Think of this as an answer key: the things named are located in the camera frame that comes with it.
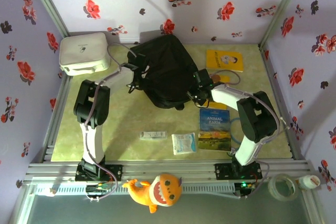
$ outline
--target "floral wallpaper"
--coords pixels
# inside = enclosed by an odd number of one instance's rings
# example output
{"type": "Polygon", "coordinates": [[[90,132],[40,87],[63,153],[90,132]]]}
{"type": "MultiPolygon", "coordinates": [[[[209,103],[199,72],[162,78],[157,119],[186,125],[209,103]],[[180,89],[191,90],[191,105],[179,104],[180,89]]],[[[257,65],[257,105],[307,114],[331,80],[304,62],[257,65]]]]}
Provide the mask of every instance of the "floral wallpaper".
{"type": "Polygon", "coordinates": [[[173,33],[211,44],[259,43],[281,0],[52,1],[72,35],[105,31],[110,42],[134,43],[173,33]]]}
{"type": "Polygon", "coordinates": [[[327,223],[336,220],[335,10],[334,0],[291,0],[264,48],[290,135],[320,176],[327,223]]]}
{"type": "Polygon", "coordinates": [[[61,35],[40,0],[0,1],[0,223],[8,223],[56,103],[61,35]]]}

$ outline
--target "roll of tape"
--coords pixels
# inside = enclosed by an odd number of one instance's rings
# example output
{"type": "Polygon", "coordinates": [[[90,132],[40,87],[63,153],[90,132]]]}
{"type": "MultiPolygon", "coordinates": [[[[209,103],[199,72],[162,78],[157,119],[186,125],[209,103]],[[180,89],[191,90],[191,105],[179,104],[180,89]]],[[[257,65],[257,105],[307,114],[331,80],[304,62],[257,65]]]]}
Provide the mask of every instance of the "roll of tape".
{"type": "Polygon", "coordinates": [[[291,201],[298,197],[299,195],[299,187],[295,180],[287,174],[277,174],[268,183],[269,193],[280,201],[291,201]],[[285,182],[288,186],[288,190],[290,191],[289,195],[283,195],[279,192],[276,186],[276,182],[285,182]]]}

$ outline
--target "green table surface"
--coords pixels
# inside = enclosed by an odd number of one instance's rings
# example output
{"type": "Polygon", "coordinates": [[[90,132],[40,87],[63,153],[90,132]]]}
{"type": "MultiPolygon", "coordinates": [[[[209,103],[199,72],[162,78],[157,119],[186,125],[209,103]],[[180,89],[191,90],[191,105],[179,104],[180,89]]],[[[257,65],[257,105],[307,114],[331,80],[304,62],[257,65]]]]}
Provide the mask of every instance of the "green table surface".
{"type": "MultiPolygon", "coordinates": [[[[205,68],[206,50],[217,49],[237,51],[243,55],[244,72],[239,73],[242,81],[235,88],[257,92],[265,91],[276,112],[273,91],[266,73],[264,62],[257,45],[184,45],[199,69],[205,68]]],[[[120,63],[127,61],[127,50],[121,46],[112,46],[111,53],[120,63]]],[[[74,76],[51,158],[53,162],[80,161],[83,155],[82,132],[73,114],[73,107],[83,80],[99,80],[116,70],[113,62],[108,70],[93,74],[74,76]]],[[[238,116],[237,111],[229,108],[230,118],[238,116]]],[[[103,149],[107,161],[112,160],[170,160],[170,159],[230,159],[226,152],[197,149],[193,154],[173,154],[171,134],[194,132],[197,136],[199,109],[189,102],[183,111],[159,109],[155,107],[143,91],[135,90],[128,94],[124,87],[110,97],[109,115],[103,125],[103,149]],[[166,140],[140,140],[141,131],[167,131],[166,140]]],[[[239,121],[232,124],[232,134],[243,139],[239,121]]],[[[291,158],[290,148],[285,133],[271,143],[266,144],[259,153],[259,158],[291,158]]]]}

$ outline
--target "book cover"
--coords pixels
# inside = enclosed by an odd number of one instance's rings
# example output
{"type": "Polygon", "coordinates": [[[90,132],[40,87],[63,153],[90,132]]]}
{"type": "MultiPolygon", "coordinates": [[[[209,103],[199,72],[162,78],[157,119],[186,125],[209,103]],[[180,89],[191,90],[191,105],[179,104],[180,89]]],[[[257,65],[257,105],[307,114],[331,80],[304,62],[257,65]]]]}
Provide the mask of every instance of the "book cover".
{"type": "MultiPolygon", "coordinates": [[[[220,77],[220,82],[230,82],[230,77],[229,76],[221,76],[220,77]]],[[[209,102],[209,108],[211,109],[219,109],[219,110],[226,110],[227,106],[225,104],[219,103],[219,102],[209,102]]]]}
{"type": "Polygon", "coordinates": [[[207,50],[206,68],[243,72],[243,56],[240,52],[207,50]]]}
{"type": "Polygon", "coordinates": [[[230,112],[228,110],[200,109],[198,148],[231,151],[230,112]]]}

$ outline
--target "orange plush toy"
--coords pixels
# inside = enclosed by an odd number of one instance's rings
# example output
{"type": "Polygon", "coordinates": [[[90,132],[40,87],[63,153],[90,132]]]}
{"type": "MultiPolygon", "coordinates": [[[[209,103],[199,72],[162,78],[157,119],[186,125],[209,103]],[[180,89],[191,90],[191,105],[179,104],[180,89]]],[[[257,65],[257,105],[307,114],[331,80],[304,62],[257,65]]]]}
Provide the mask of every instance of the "orange plush toy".
{"type": "Polygon", "coordinates": [[[169,207],[174,205],[182,193],[182,178],[178,179],[171,174],[161,174],[155,178],[152,184],[141,181],[142,187],[137,187],[133,179],[122,187],[128,189],[132,199],[142,205],[149,206],[149,212],[156,212],[157,206],[169,207]]]}

